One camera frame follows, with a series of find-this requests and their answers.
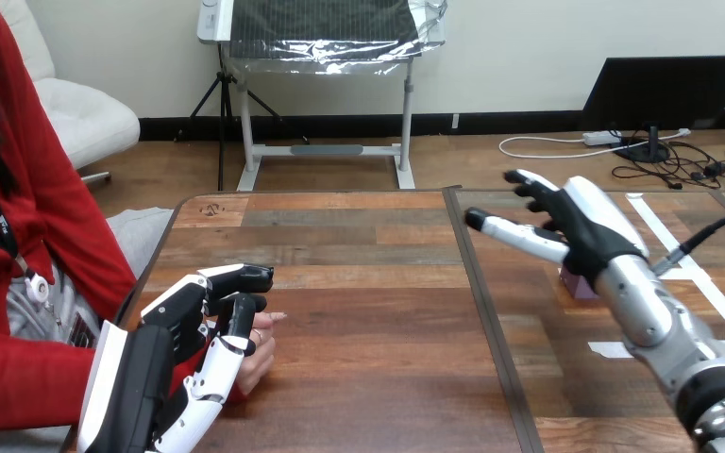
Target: white cable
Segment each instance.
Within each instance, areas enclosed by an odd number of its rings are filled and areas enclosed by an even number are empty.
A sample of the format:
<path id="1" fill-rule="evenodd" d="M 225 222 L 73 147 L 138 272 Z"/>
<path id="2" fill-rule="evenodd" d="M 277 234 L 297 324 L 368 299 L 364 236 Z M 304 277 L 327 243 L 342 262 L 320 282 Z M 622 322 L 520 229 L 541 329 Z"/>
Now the white cable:
<path id="1" fill-rule="evenodd" d="M 686 135 L 690 135 L 690 130 L 680 129 L 679 133 L 668 136 L 668 137 L 660 137 L 658 140 L 665 141 L 665 140 L 671 140 L 671 139 L 678 139 L 678 138 L 684 137 Z M 615 151 L 620 151 L 622 149 L 630 149 L 630 148 L 634 148 L 636 146 L 640 146 L 640 145 L 649 143 L 648 141 L 646 141 L 646 142 L 630 144 L 627 146 L 619 146 L 618 148 L 601 149 L 599 151 L 594 151 L 592 153 L 573 154 L 570 156 L 524 156 L 524 155 L 520 155 L 520 154 L 508 153 L 504 149 L 505 143 L 513 142 L 516 140 L 538 140 L 538 141 L 542 141 L 542 142 L 557 142 L 557 143 L 584 143 L 584 140 L 558 140 L 558 139 L 547 139 L 545 137 L 512 137 L 510 139 L 504 140 L 501 143 L 499 143 L 498 150 L 501 151 L 503 154 L 510 156 L 511 158 L 519 158 L 519 159 L 575 159 L 575 158 L 589 158 L 591 156 L 598 156 L 599 154 L 613 153 Z"/>

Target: wooden table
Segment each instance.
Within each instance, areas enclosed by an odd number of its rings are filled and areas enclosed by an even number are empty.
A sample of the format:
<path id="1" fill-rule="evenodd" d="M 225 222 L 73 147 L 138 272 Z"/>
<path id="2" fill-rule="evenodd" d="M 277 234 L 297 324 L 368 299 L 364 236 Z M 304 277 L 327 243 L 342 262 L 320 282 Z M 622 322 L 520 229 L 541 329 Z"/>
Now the wooden table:
<path id="1" fill-rule="evenodd" d="M 662 256 L 626 196 L 614 199 Z M 644 199 L 680 241 L 725 215 L 708 193 Z M 289 317 L 274 369 L 198 451 L 688 451 L 649 372 L 588 349 L 620 338 L 609 312 L 459 215 L 538 223 L 524 203 L 453 188 L 198 196 L 178 208 L 122 325 L 196 269 L 277 268 L 269 307 Z M 725 293 L 725 230 L 694 257 Z M 669 287 L 725 339 L 692 282 Z"/>
<path id="2" fill-rule="evenodd" d="M 276 267 L 276 364 L 198 451 L 519 451 L 441 191 L 184 202 L 142 307 L 204 267 Z"/>

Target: monitor stand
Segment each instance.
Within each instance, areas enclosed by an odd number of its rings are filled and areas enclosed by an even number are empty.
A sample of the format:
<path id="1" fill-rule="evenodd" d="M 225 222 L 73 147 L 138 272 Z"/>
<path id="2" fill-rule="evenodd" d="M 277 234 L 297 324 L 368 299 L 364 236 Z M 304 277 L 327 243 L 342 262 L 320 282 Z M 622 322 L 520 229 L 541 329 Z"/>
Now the monitor stand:
<path id="1" fill-rule="evenodd" d="M 650 126 L 649 143 L 633 146 L 629 149 L 619 149 L 615 153 L 624 159 L 641 163 L 660 163 L 668 160 L 670 153 L 668 152 L 668 148 L 660 144 L 659 136 L 659 127 Z"/>

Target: power strip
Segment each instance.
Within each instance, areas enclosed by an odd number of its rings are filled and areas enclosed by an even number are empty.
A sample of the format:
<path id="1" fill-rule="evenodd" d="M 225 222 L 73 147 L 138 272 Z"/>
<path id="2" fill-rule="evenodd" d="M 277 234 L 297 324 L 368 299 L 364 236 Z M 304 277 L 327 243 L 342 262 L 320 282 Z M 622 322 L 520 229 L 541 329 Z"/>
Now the power strip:
<path id="1" fill-rule="evenodd" d="M 603 146 L 605 144 L 621 144 L 621 132 L 601 130 L 599 132 L 585 132 L 582 141 L 588 146 Z"/>

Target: pink block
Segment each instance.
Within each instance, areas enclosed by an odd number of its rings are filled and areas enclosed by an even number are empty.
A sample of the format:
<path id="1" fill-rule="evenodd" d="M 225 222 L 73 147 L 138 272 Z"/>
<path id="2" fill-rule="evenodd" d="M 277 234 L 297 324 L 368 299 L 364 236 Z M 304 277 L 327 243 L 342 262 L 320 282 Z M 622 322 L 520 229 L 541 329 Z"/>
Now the pink block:
<path id="1" fill-rule="evenodd" d="M 587 280 L 584 277 L 575 276 L 568 272 L 568 269 L 560 271 L 560 280 L 563 281 L 568 293 L 575 299 L 598 299 L 599 295 L 590 289 Z"/>

